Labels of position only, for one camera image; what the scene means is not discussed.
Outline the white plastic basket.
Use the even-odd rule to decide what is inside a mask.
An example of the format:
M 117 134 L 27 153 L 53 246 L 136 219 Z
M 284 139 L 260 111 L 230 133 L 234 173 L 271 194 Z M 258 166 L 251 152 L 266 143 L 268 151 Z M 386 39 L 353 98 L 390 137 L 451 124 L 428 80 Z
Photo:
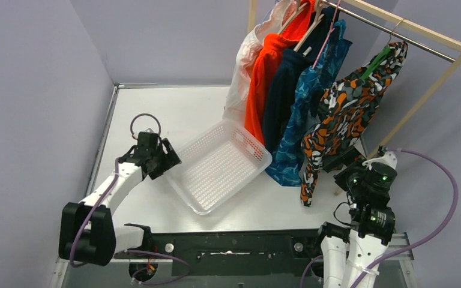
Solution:
M 249 131 L 224 119 L 192 141 L 181 164 L 165 177 L 197 215 L 207 215 L 251 183 L 272 162 L 270 152 Z

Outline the camouflage orange black shorts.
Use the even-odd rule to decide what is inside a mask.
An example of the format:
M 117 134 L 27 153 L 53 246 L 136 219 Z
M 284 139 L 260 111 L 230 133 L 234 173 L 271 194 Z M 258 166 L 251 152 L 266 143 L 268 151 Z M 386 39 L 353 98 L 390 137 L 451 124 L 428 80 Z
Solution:
M 360 76 L 369 63 L 325 89 L 318 107 L 319 122 L 301 141 L 307 166 L 301 177 L 300 201 L 309 207 L 322 170 L 323 158 L 354 145 L 373 119 L 382 98 L 405 64 L 408 43 L 390 43 L 391 51 L 366 79 Z

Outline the green hanger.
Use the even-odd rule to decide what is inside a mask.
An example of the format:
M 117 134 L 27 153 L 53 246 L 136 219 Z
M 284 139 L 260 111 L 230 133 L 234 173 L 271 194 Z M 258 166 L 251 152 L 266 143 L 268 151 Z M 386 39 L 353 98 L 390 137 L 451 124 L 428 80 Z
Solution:
M 404 22 L 406 19 L 403 18 L 402 20 L 400 20 L 396 25 L 395 27 L 391 30 L 390 32 L 390 37 L 389 37 L 389 40 L 386 42 L 386 45 L 384 46 L 384 48 L 382 49 L 382 51 L 380 53 L 378 53 L 373 59 L 372 61 L 369 63 L 367 69 L 365 70 L 365 72 L 360 76 L 360 79 L 361 80 L 366 80 L 372 73 L 373 71 L 378 67 L 380 66 L 381 62 L 384 61 L 385 59 L 387 59 L 388 57 L 388 54 L 390 53 L 391 51 L 391 47 L 390 47 L 390 42 L 392 40 L 392 37 L 393 37 L 393 32 L 396 30 L 396 28 L 402 23 Z

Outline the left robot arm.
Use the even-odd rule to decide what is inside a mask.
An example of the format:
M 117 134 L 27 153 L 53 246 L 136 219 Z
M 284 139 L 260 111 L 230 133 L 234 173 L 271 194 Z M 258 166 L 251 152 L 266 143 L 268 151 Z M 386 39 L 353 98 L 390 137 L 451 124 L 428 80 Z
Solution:
M 61 215 L 58 256 L 73 267 L 107 265 L 118 253 L 146 256 L 153 250 L 151 229 L 140 224 L 115 225 L 113 215 L 131 190 L 154 180 L 181 159 L 167 138 L 140 132 L 137 142 L 117 157 L 107 179 L 79 202 L 67 203 Z

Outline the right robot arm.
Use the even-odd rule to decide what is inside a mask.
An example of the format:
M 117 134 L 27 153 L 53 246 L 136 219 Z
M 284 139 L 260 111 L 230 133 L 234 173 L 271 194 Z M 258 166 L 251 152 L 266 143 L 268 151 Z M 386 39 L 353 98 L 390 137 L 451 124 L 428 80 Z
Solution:
M 366 160 L 356 148 L 323 160 L 326 172 L 343 167 L 335 183 L 348 197 L 350 223 L 324 223 L 313 240 L 323 259 L 324 287 L 373 287 L 379 275 L 375 262 L 393 237 L 395 214 L 388 202 L 397 177 L 397 159 L 385 147 Z

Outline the blue patterned shorts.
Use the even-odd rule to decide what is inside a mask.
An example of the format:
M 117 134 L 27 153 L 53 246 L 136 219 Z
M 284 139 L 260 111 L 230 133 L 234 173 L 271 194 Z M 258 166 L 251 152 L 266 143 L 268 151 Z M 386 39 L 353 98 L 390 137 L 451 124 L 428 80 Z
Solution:
M 271 153 L 273 160 L 265 170 L 281 186 L 301 185 L 300 170 L 304 162 L 301 140 L 307 129 L 315 123 L 315 117 L 310 114 L 315 95 L 335 81 L 352 46 L 352 42 L 344 38 L 345 32 L 345 20 L 335 21 L 334 30 L 315 70 L 312 69 L 312 64 L 298 78 L 291 116 L 277 149 Z

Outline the pink hanger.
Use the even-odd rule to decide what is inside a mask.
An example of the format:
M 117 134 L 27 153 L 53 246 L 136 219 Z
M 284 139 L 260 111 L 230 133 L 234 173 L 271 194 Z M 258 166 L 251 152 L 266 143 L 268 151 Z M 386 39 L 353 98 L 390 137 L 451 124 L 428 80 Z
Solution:
M 317 66 L 317 63 L 318 63 L 318 60 L 320 59 L 320 57 L 321 57 L 321 55 L 322 55 L 322 52 L 324 51 L 324 48 L 325 48 L 325 46 L 326 46 L 326 44 L 327 44 L 327 42 L 328 42 L 328 40 L 329 40 L 329 38 L 330 38 L 330 35 L 331 35 L 331 33 L 333 32 L 333 30 L 334 30 L 334 22 L 335 22 L 335 20 L 336 20 L 336 17 L 337 17 L 337 13 L 338 13 L 340 4 L 341 4 L 341 0 L 338 0 L 336 6 L 334 7 L 334 14 L 333 14 L 333 17 L 332 17 L 332 20 L 331 20 L 331 23 L 330 23 L 330 27 L 328 28 L 327 36 L 325 37 L 325 40 L 324 40 L 324 42 L 323 42 L 322 45 L 321 45 L 321 49 L 320 49 L 320 51 L 319 51 L 319 53 L 318 53 L 318 55 L 317 55 L 317 57 L 316 57 L 316 59 L 315 59 L 313 65 L 312 65 L 312 69 L 314 69 L 314 70 L 315 70 L 315 68 L 316 68 L 316 66 Z

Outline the white shorts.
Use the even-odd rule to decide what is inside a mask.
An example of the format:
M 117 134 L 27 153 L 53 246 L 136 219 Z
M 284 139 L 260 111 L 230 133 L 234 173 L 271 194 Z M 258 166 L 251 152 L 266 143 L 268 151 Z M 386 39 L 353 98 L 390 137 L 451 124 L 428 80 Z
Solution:
M 264 39 L 268 34 L 278 32 L 282 24 L 295 12 L 295 8 L 295 1 L 276 1 L 264 21 L 257 24 L 243 39 L 235 58 L 223 119 L 230 119 L 241 126 L 244 125 L 253 66 L 264 47 Z

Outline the wooden hanger navy shorts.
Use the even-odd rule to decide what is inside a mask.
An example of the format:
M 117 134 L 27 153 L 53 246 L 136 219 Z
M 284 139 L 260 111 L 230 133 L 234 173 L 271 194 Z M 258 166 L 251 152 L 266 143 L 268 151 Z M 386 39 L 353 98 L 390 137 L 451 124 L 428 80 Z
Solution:
M 308 27 L 306 30 L 306 33 L 303 35 L 303 37 L 300 39 L 300 41 L 297 43 L 297 45 L 294 47 L 294 51 L 298 52 L 300 48 L 303 46 L 303 44 L 306 42 L 310 34 L 314 31 L 314 29 L 320 24 L 322 19 L 324 18 L 324 15 L 322 15 L 322 1 L 316 0 L 315 1 L 315 18 L 313 23 Z

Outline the wooden hanger orange shorts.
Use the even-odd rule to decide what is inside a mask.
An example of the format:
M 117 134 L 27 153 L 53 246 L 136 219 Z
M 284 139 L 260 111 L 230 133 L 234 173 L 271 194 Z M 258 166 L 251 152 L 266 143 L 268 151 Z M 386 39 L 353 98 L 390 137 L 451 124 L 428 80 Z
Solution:
M 305 6 L 308 4 L 308 1 L 302 1 L 299 0 L 296 3 L 295 6 L 295 11 L 283 22 L 283 24 L 280 27 L 280 30 L 278 31 L 278 34 L 282 34 L 285 29 L 289 26 L 289 24 L 302 12 L 302 10 L 305 8 Z

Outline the metal rack rod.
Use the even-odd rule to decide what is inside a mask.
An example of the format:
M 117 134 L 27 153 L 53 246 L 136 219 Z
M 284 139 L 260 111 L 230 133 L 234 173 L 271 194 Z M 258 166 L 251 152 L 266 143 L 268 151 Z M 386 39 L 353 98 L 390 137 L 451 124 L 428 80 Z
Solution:
M 420 35 L 426 39 L 430 39 L 432 41 L 435 41 L 449 49 L 452 49 L 452 50 L 455 50 L 455 51 L 458 51 L 461 53 L 461 42 L 460 41 L 457 41 L 455 39 L 452 39 L 446 35 L 443 35 L 443 34 L 440 34 L 438 32 L 435 32 L 429 28 L 426 28 L 424 26 L 421 26 L 413 21 L 410 21 L 410 20 L 407 20 L 406 18 L 402 18 L 398 15 L 395 15 L 389 11 L 386 11 L 382 8 L 379 8 L 373 4 L 370 4 L 366 1 L 354 1 L 354 0 L 348 0 L 348 1 L 343 1 L 344 3 L 350 5 L 350 6 L 353 6 L 359 10 L 362 10 L 362 11 L 365 11 L 366 13 L 369 13 L 377 18 L 380 18 L 386 22 L 391 22 L 393 24 L 399 24 L 398 26 L 396 26 L 397 28 L 398 27 L 404 27 L 405 29 L 417 34 L 417 35 Z M 415 41 L 409 37 L 406 37 L 402 34 L 399 34 L 396 32 L 395 29 L 388 29 L 386 28 L 384 25 L 380 25 L 374 21 L 371 21 L 370 19 L 364 17 L 364 16 L 361 16 L 357 13 L 354 13 L 352 12 L 351 10 L 349 9 L 346 9 L 344 7 L 342 7 L 341 5 L 337 7 L 336 3 L 333 3 L 332 1 L 321 1 L 321 3 L 325 4 L 325 5 L 328 5 L 328 6 L 332 6 L 334 8 L 338 8 L 341 12 L 344 12 L 345 14 L 347 14 L 348 16 L 351 16 L 353 17 L 354 19 L 357 19 L 369 26 L 372 26 L 382 32 L 385 32 L 385 33 L 388 33 L 390 36 L 392 37 L 395 37 L 395 38 L 398 38 L 402 41 L 405 41 L 425 52 L 428 52 L 434 56 L 437 56 L 447 62 L 450 62 L 450 63 L 453 63 L 456 59 L 455 58 L 452 58 L 451 56 L 447 55 L 447 54 L 444 54 L 438 50 L 435 50 L 419 41 Z

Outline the wooden clothes rack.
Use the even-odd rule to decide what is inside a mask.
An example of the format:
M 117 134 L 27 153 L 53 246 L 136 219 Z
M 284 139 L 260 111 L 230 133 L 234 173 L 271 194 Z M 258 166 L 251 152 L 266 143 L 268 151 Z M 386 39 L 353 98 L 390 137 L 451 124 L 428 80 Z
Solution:
M 461 1 L 344 1 L 353 13 L 436 52 L 416 48 L 378 124 L 364 135 L 367 152 L 383 144 L 436 156 L 456 177 L 461 199 Z

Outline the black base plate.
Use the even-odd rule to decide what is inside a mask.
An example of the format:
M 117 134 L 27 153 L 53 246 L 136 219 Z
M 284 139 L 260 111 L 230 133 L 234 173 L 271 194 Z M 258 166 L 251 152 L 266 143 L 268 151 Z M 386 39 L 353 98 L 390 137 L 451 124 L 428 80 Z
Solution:
M 173 276 L 300 276 L 322 253 L 318 237 L 318 229 L 151 233 L 138 253 L 114 258 L 146 262 L 144 251 L 170 254 L 181 259 L 173 263 Z

